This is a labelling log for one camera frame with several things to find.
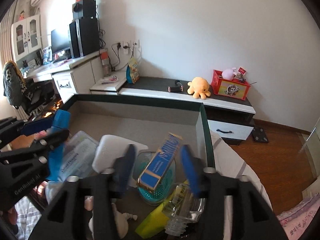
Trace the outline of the blue highlighter marker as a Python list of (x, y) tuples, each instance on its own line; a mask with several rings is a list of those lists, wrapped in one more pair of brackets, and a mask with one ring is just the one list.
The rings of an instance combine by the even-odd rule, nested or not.
[[(71, 114), (68, 111), (58, 110), (54, 116), (53, 124), (49, 130), (49, 134), (61, 132), (64, 129), (69, 129)], [(58, 175), (63, 159), (64, 141), (59, 141), (54, 145), (54, 149), (48, 153), (48, 166), (50, 175), (47, 177), (50, 181), (58, 181)]]

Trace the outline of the red toy box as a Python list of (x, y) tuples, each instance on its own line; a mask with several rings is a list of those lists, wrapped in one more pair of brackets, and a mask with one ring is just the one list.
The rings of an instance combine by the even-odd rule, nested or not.
[(219, 70), (213, 71), (212, 83), (213, 93), (215, 95), (226, 96), (229, 98), (245, 101), (247, 93), (251, 85), (247, 81), (239, 79), (227, 80), (222, 77), (222, 72)]

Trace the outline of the teal mesh basket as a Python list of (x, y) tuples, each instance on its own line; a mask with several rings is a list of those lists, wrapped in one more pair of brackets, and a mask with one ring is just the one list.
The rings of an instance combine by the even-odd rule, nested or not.
[(138, 178), (140, 174), (148, 166), (149, 162), (155, 155), (155, 152), (140, 152), (137, 157), (135, 164), (133, 166), (132, 178), (137, 185), (138, 192), (141, 198), (152, 206), (157, 206), (161, 204), (165, 198), (169, 196), (171, 187), (173, 186), (176, 178), (176, 161), (173, 160), (166, 172), (163, 174), (159, 182), (156, 184), (154, 189), (148, 189), (145, 186), (141, 186), (138, 183)]

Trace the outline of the black floor scale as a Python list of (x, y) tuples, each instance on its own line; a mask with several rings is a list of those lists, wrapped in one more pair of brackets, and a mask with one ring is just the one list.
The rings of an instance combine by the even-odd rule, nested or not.
[(269, 140), (263, 128), (253, 127), (251, 131), (252, 138), (255, 142), (268, 143)]

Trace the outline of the white USB charger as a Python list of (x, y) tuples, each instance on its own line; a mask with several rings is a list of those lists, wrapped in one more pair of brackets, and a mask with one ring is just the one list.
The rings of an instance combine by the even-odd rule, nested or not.
[(97, 146), (92, 168), (101, 173), (106, 168), (111, 168), (114, 161), (125, 154), (129, 145), (134, 145), (136, 156), (149, 150), (148, 146), (116, 135), (106, 134), (100, 139)]

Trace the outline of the black office chair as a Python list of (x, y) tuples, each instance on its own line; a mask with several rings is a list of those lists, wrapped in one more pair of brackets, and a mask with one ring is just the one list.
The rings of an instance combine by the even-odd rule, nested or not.
[(37, 118), (55, 96), (50, 81), (28, 83), (17, 64), (8, 61), (3, 67), (4, 96), (15, 109), (22, 109), (28, 118)]

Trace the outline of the white desk with drawers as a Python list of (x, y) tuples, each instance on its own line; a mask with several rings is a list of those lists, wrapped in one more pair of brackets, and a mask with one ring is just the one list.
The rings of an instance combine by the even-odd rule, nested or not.
[(103, 78), (102, 52), (42, 65), (25, 73), (24, 78), (34, 82), (54, 81), (60, 98), (66, 102), (74, 94), (89, 94), (91, 87)]

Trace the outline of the yellow octopus plush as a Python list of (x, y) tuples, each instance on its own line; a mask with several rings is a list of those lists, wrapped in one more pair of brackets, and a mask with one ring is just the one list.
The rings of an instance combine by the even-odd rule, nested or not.
[(195, 77), (192, 81), (188, 82), (189, 88), (187, 89), (187, 93), (192, 95), (193, 98), (202, 100), (211, 96), (211, 92), (209, 91), (210, 85), (202, 77)]

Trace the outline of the snack bag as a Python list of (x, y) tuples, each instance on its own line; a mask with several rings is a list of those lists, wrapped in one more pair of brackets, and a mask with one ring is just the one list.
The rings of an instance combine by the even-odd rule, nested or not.
[(135, 57), (129, 59), (126, 68), (126, 80), (130, 84), (134, 84), (138, 81), (140, 75), (138, 71), (138, 62)]

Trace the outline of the wall power outlets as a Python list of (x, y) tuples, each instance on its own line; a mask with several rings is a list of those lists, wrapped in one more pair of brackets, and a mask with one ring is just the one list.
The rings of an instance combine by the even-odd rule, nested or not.
[(134, 56), (140, 48), (140, 40), (121, 41), (116, 43), (117, 47), (122, 50), (124, 55)]

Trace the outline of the white low TV cabinet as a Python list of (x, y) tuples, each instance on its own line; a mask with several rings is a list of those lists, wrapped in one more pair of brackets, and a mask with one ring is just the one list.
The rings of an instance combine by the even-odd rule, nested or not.
[(204, 100), (195, 99), (184, 91), (169, 92), (169, 87), (181, 84), (187, 89), (187, 81), (160, 77), (140, 77), (134, 84), (129, 84), (123, 73), (114, 73), (116, 82), (108, 78), (99, 80), (91, 89), (92, 94), (122, 95), (135, 98), (159, 99), (173, 106), (182, 104), (192, 110), (202, 104), (210, 129), (221, 136), (228, 144), (239, 145), (247, 140), (254, 128), (255, 110), (248, 100), (239, 100), (212, 94)]

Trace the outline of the black speaker box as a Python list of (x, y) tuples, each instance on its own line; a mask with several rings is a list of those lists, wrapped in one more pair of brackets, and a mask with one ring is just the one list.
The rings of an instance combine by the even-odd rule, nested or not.
[(96, 17), (96, 1), (80, 0), (72, 5), (73, 20)]

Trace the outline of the blue rectangular small box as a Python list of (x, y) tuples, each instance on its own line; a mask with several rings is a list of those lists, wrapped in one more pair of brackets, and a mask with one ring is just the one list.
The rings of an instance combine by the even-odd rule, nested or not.
[(168, 136), (158, 148), (148, 166), (140, 174), (138, 178), (139, 185), (145, 186), (148, 189), (156, 187), (156, 184), (180, 151), (182, 140), (182, 137), (179, 135), (168, 133)]

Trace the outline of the white glass-door cabinet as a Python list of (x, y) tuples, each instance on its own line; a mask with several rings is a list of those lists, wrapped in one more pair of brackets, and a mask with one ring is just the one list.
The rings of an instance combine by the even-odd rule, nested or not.
[(14, 61), (42, 48), (40, 15), (34, 15), (11, 26), (11, 47)]

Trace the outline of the pink plush toy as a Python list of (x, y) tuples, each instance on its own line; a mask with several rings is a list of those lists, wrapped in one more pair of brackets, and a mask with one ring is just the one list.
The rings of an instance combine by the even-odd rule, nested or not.
[(221, 76), (225, 80), (232, 80), (236, 76), (236, 68), (228, 68), (225, 69), (222, 73)]

